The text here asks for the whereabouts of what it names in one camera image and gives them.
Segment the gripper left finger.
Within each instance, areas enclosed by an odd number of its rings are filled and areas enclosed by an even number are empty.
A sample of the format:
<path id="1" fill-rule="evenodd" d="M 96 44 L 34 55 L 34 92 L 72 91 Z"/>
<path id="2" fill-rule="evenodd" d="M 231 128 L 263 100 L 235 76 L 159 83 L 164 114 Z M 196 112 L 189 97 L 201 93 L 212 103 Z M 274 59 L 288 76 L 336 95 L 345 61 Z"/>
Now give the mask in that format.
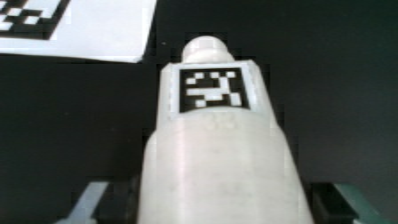
<path id="1" fill-rule="evenodd" d="M 72 212 L 56 224 L 135 224 L 137 189 L 132 182 L 93 181 Z"/>

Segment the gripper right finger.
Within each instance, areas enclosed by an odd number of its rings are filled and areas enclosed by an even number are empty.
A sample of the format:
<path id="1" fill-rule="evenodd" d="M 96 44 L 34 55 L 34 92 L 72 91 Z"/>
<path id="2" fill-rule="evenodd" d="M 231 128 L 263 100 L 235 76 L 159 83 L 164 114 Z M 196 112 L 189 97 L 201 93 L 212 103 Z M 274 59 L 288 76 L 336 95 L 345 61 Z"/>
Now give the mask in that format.
<path id="1" fill-rule="evenodd" d="M 310 204 L 315 224 L 391 224 L 352 184 L 313 183 Z"/>

